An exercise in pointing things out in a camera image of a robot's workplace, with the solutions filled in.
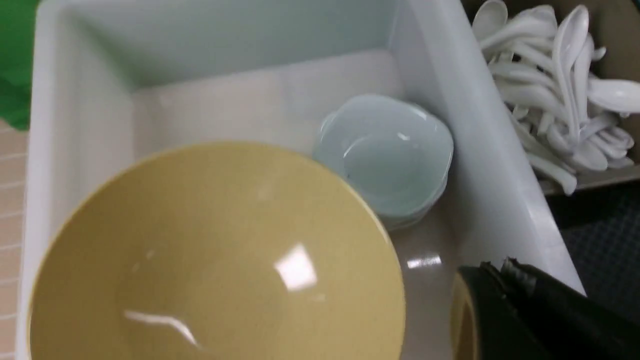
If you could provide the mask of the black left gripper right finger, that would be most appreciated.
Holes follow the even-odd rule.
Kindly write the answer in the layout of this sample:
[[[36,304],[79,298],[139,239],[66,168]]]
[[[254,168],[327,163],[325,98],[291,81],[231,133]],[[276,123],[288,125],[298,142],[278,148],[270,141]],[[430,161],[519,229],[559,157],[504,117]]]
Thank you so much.
[[[507,258],[500,269],[516,316],[554,360],[637,360],[639,326],[541,269]]]

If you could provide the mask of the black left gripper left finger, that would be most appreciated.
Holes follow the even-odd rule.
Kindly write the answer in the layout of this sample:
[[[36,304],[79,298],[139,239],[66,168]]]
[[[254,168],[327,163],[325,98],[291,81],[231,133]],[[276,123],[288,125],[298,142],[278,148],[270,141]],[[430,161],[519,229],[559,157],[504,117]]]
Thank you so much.
[[[474,301],[480,360],[553,360],[516,315],[500,270],[490,262],[457,269]]]

